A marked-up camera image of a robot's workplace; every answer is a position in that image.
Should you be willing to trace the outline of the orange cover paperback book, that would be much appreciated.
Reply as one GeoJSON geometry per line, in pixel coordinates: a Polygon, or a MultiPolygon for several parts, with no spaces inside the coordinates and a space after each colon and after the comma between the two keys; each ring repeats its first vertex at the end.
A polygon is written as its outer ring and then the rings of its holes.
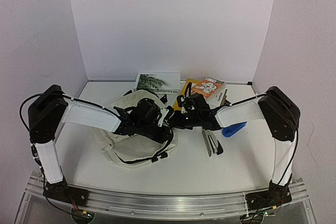
{"type": "Polygon", "coordinates": [[[226,83],[207,77],[202,81],[198,81],[195,85],[192,85],[192,92],[201,94],[205,99],[209,99],[215,94],[219,93],[226,87],[226,83]]]}

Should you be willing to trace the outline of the cream canvas backpack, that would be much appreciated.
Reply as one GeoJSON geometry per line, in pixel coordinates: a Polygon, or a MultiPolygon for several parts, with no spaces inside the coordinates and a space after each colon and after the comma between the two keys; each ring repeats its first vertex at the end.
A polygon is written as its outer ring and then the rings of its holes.
{"type": "MultiPolygon", "coordinates": [[[[161,109],[167,106],[166,95],[158,96],[146,90],[138,90],[111,102],[107,108],[112,109],[116,106],[127,109],[136,106],[141,98],[154,100],[161,109]]],[[[171,130],[171,133],[171,140],[157,143],[140,135],[116,135],[97,128],[91,129],[92,138],[105,159],[112,165],[128,168],[137,168],[168,157],[178,146],[177,132],[171,130]]]]}

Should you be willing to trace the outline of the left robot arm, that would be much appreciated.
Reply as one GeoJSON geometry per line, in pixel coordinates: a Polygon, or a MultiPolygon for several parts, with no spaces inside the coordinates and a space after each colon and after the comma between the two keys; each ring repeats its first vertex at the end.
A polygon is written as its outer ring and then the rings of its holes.
{"type": "Polygon", "coordinates": [[[29,133],[31,152],[49,189],[59,200],[71,194],[59,161],[56,143],[67,124],[82,125],[116,136],[141,136],[161,147],[159,155],[174,139],[166,119],[171,107],[146,90],[128,92],[109,105],[76,98],[54,84],[43,93],[26,98],[19,107],[19,117],[29,133]]]}

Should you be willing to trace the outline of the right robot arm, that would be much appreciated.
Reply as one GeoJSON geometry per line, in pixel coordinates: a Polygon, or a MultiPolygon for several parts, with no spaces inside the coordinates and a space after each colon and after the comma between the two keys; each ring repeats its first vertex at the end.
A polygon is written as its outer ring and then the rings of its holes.
{"type": "Polygon", "coordinates": [[[177,99],[181,110],[168,119],[169,126],[178,129],[201,127],[219,131],[233,125],[260,122],[275,142],[275,157],[271,184],[288,185],[292,163],[298,145],[301,112],[298,106],[277,86],[244,100],[211,108],[200,94],[177,99]]]}

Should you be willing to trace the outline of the yellow flat book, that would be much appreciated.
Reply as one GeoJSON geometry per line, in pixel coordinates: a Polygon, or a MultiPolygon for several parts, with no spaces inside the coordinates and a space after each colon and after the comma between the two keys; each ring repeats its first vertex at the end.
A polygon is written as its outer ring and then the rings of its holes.
{"type": "MultiPolygon", "coordinates": [[[[186,82],[184,83],[182,89],[181,89],[180,95],[185,96],[185,95],[188,95],[189,93],[190,93],[190,94],[194,94],[194,93],[195,93],[194,91],[187,91],[187,87],[188,87],[189,83],[191,83],[191,88],[192,88],[192,87],[194,87],[195,85],[197,85],[199,82],[200,82],[199,80],[195,80],[195,79],[187,79],[186,82]]],[[[182,108],[179,106],[177,99],[175,99],[175,102],[174,102],[172,108],[173,108],[174,110],[178,110],[178,111],[180,111],[180,110],[182,109],[182,108]]]]}

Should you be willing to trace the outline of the white Decorate book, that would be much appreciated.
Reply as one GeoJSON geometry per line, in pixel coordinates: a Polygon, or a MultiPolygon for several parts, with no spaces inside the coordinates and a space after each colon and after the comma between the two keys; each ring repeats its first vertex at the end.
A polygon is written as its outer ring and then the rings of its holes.
{"type": "Polygon", "coordinates": [[[208,101],[209,105],[212,105],[214,107],[221,106],[225,103],[226,100],[226,93],[227,89],[218,91],[216,94],[214,94],[210,100],[208,101]]]}

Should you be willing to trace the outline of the silver black stapler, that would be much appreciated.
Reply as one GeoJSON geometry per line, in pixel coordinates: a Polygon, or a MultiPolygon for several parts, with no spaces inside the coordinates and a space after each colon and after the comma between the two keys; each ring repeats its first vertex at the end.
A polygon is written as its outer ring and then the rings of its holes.
{"type": "Polygon", "coordinates": [[[223,147],[212,131],[202,129],[202,136],[209,157],[224,153],[223,147]]]}

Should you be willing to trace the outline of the blue pencil case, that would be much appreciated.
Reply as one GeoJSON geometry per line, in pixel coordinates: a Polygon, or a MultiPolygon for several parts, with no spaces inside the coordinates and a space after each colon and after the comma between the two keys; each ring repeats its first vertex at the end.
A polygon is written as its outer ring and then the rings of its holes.
{"type": "Polygon", "coordinates": [[[228,127],[224,127],[222,128],[222,135],[227,138],[232,137],[238,131],[243,129],[246,126],[246,124],[247,122],[242,122],[242,123],[230,125],[228,127]]]}

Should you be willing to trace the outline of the white palm leaf book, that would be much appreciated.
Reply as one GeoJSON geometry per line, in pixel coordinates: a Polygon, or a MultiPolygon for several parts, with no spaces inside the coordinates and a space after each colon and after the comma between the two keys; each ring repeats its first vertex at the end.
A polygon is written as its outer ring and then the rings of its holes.
{"type": "Polygon", "coordinates": [[[181,90],[181,75],[176,72],[139,72],[134,91],[146,90],[155,94],[178,94],[181,90]]]}

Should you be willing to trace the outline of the aluminium front rail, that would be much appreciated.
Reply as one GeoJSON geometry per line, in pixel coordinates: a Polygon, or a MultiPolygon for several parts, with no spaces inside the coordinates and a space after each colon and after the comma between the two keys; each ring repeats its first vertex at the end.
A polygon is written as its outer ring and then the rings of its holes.
{"type": "Polygon", "coordinates": [[[224,219],[235,216],[255,218],[257,215],[285,215],[284,223],[303,218],[302,223],[315,223],[311,202],[303,181],[288,186],[292,201],[279,207],[249,210],[245,196],[260,190],[199,196],[142,195],[89,189],[87,204],[79,207],[89,212],[118,217],[150,220],[224,219]]]}

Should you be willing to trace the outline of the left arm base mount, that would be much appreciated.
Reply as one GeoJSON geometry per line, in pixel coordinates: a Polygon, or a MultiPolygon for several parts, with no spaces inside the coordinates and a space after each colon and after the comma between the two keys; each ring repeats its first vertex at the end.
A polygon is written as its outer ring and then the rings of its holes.
{"type": "Polygon", "coordinates": [[[44,179],[43,190],[43,196],[48,200],[72,204],[74,208],[84,207],[89,196],[88,190],[70,186],[65,178],[57,183],[50,183],[44,179]]]}

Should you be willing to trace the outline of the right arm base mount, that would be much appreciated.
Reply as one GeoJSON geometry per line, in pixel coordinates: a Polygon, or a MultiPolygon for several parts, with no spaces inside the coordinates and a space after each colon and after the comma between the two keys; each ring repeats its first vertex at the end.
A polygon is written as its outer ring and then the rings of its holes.
{"type": "Polygon", "coordinates": [[[245,196],[248,209],[261,210],[273,206],[279,207],[282,204],[290,203],[292,201],[292,196],[288,188],[289,183],[290,181],[282,186],[273,183],[271,180],[267,190],[248,193],[245,196]]]}

